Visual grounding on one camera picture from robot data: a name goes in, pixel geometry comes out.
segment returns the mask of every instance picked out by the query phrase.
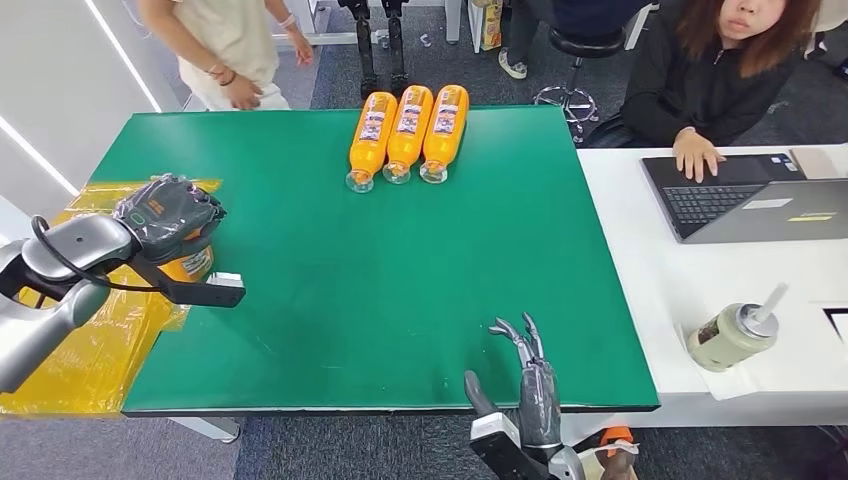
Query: led light strip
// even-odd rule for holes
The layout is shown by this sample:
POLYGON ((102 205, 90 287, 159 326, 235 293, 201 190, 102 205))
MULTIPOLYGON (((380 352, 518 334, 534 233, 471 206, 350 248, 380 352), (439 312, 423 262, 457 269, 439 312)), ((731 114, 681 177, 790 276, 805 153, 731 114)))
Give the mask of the led light strip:
POLYGON ((162 107, 159 106, 159 102, 153 98, 153 93, 150 92, 150 89, 147 88, 147 84, 144 83, 144 80, 141 78, 141 75, 136 70, 135 65, 133 65, 132 61, 130 61, 130 57, 127 55, 127 52, 124 51, 124 47, 118 42, 117 37, 112 32, 112 29, 109 28, 109 25, 106 23, 106 20, 103 18, 103 15, 100 13, 100 10, 94 5, 94 0, 85 0, 86 6, 91 10, 91 14, 94 15, 94 19, 97 20, 97 23, 100 24, 100 28, 103 29, 103 33, 106 34, 106 37, 112 43, 112 46, 115 47, 115 51, 118 52, 118 55, 121 57, 121 60, 124 61, 124 65, 127 66, 127 69, 130 71, 130 74, 135 79, 135 82, 138 83, 138 86, 141 87, 141 91, 144 92, 144 96, 147 97, 147 100, 150 101, 150 104, 153 105, 153 110, 156 113, 162 113, 162 107))
POLYGON ((71 182, 68 181, 67 178, 62 176, 62 174, 59 173, 58 170, 56 170, 56 167, 50 164, 50 162, 48 162, 47 159, 44 158, 44 155, 40 154, 38 150, 36 150, 35 147, 33 147, 32 144, 29 143, 23 137, 23 135, 18 133, 17 130, 15 130, 11 125, 9 125, 9 122, 7 122, 6 119, 2 116, 0 116, 0 130, 6 132, 6 135, 8 135, 9 138, 11 138, 16 144, 18 144, 18 146, 21 147, 21 149, 26 152, 26 154, 29 155, 29 157, 35 163, 37 163, 39 167, 43 168, 44 171, 47 172, 51 177, 53 177, 54 180, 56 180, 57 182, 59 182, 60 185, 65 187, 65 190, 67 190, 71 195, 75 197, 79 195, 79 190, 77 190, 76 187, 74 187, 71 182))

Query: white shoe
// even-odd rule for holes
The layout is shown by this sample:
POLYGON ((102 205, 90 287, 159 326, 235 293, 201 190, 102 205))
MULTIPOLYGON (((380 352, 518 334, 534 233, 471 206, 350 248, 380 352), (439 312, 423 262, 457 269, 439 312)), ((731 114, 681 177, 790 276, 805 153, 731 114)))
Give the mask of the white shoe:
POLYGON ((518 62, 515 65, 510 65, 506 59, 506 48, 502 48, 498 53, 498 63, 510 77, 516 80, 524 80, 527 78, 527 65, 525 65, 524 62, 518 62))

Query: long brown hair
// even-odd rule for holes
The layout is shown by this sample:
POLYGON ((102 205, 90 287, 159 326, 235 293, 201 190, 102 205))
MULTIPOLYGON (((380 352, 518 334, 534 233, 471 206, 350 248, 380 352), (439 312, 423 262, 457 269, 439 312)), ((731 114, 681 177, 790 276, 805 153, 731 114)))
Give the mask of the long brown hair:
MULTIPOLYGON (((683 16, 677 24, 677 36, 689 58, 697 60, 715 39, 723 4, 724 0, 686 2, 683 16)), ((806 45, 820 5, 821 0, 786 0, 780 20, 765 32, 745 41, 740 76, 747 78, 774 68, 793 50, 806 45)))

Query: woman's hand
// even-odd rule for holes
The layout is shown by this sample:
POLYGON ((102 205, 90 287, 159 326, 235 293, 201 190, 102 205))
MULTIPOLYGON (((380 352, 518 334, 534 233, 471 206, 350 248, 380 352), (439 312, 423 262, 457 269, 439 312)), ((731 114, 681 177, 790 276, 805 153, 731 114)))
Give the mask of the woman's hand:
POLYGON ((312 65, 312 45, 309 44, 309 40, 303 36, 300 30, 288 32, 288 34, 289 40, 294 45, 297 65, 312 65))
POLYGON ((222 85, 224 93, 230 99, 230 105, 239 110, 253 110, 259 106, 259 97, 262 89, 246 77, 233 72, 235 78, 227 85, 222 85))
POLYGON ((693 127, 686 127, 674 139, 674 156, 677 158, 677 171, 684 172, 689 180, 704 181, 704 163, 713 176, 718 175, 718 162, 724 157, 715 149, 713 144, 702 137, 693 127))

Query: black jacket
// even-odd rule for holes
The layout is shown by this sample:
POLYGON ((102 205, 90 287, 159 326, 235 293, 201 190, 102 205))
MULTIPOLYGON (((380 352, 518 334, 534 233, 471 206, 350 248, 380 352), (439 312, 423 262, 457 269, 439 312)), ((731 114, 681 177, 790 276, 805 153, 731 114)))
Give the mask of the black jacket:
POLYGON ((675 32, 681 13, 679 6, 664 6, 651 24, 627 85, 622 121, 657 146, 672 146, 687 126, 714 145, 728 145, 765 115, 801 52, 742 78, 742 50, 722 50, 718 35, 699 60, 688 58, 675 32))

